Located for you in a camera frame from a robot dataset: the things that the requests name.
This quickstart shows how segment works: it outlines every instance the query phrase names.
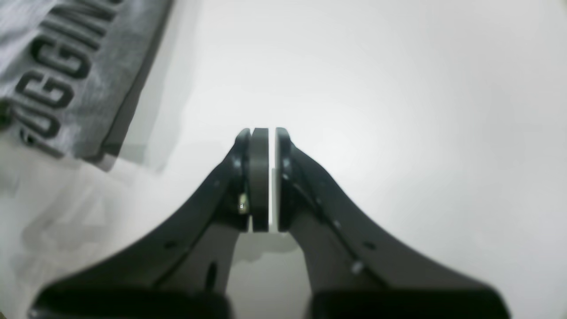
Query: gray fabric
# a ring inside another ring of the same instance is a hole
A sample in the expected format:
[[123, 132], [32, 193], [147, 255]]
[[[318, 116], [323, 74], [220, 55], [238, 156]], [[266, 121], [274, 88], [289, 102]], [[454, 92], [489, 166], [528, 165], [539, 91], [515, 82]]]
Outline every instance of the gray fabric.
[[10, 118], [2, 133], [97, 155], [169, 4], [0, 0], [0, 104]]

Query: white wall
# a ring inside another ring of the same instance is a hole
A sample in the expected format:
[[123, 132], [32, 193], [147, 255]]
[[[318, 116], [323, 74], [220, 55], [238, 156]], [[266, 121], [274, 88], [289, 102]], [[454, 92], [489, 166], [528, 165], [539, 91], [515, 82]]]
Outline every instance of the white wall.
[[[0, 309], [22, 318], [46, 280], [167, 218], [241, 128], [282, 126], [374, 221], [492, 283], [515, 318], [565, 318], [566, 57], [560, 0], [180, 0], [130, 162], [106, 174], [0, 140]], [[305, 282], [281, 262], [297, 249], [265, 250], [234, 265], [242, 313], [259, 278], [275, 278], [267, 300], [290, 271]]]

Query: white background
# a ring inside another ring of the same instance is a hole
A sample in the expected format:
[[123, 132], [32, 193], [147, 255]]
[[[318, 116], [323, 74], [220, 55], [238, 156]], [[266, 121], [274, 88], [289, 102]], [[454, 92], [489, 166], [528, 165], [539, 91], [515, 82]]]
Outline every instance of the white background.
[[[566, 60], [560, 0], [179, 0], [110, 172], [0, 137], [0, 310], [23, 318], [45, 282], [156, 227], [242, 128], [281, 126], [515, 318], [565, 319]], [[241, 238], [229, 296], [239, 318], [297, 318], [302, 253], [265, 236]]]

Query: white surface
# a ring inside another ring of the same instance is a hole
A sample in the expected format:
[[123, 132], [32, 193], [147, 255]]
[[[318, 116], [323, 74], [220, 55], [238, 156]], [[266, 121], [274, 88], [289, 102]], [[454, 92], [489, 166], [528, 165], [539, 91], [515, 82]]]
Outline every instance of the white surface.
[[[23, 318], [43, 283], [150, 231], [240, 129], [282, 126], [374, 221], [492, 283], [515, 318], [565, 318], [566, 57], [559, 0], [178, 1], [110, 173], [0, 140], [0, 309]], [[283, 254], [250, 261], [287, 274], [267, 300], [305, 281]], [[229, 293], [250, 314], [246, 262]], [[277, 305], [261, 311], [285, 318]]]

